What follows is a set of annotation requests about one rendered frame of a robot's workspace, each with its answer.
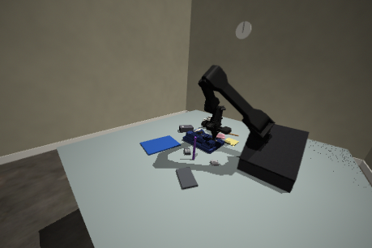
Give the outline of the blue flat rectangular panel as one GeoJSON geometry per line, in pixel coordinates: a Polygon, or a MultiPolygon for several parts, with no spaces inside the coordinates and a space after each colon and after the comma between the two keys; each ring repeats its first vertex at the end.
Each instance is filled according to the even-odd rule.
{"type": "Polygon", "coordinates": [[[140,144],[149,156],[158,152],[163,152],[165,150],[181,146],[181,144],[170,135],[141,142],[140,144]]]}

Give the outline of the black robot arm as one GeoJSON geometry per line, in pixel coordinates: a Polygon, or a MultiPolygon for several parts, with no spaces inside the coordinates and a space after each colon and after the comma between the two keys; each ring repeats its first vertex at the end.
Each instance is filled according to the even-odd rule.
{"type": "MultiPolygon", "coordinates": [[[[255,140],[268,142],[270,129],[275,122],[262,110],[254,109],[252,106],[228,83],[227,75],[220,66],[212,65],[198,82],[206,98],[204,110],[209,111],[214,117],[222,117],[223,110],[226,108],[219,106],[219,99],[215,97],[213,91],[219,92],[242,116],[242,122],[252,131],[255,140]],[[202,81],[202,85],[199,83],[202,81]],[[205,89],[206,88],[206,89],[205,89]],[[222,109],[222,110],[221,110],[222,109]],[[213,111],[212,111],[213,110],[213,111]]],[[[210,131],[217,130],[218,120],[206,124],[206,129],[210,131]]]]}

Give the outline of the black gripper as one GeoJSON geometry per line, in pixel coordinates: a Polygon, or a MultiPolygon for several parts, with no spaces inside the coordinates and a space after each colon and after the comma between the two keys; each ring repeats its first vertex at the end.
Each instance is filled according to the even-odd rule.
{"type": "MultiPolygon", "coordinates": [[[[230,128],[230,127],[227,127],[227,126],[222,127],[222,126],[221,126],[221,119],[223,119],[222,117],[218,118],[218,117],[214,117],[214,116],[212,116],[211,118],[213,118],[213,121],[218,120],[218,122],[219,122],[219,128],[218,128],[217,130],[211,131],[211,133],[212,133],[212,138],[213,138],[213,139],[215,139],[216,136],[219,134],[219,133],[217,133],[217,132],[221,132],[221,133],[223,133],[223,134],[225,134],[225,135],[231,133],[231,128],[230,128]],[[223,128],[223,129],[222,129],[222,128],[223,128]],[[222,129],[222,130],[221,130],[221,129],[222,129]]],[[[205,120],[205,121],[201,122],[201,126],[206,126],[206,124],[207,124],[208,122],[210,122],[210,121],[205,120]]]]}

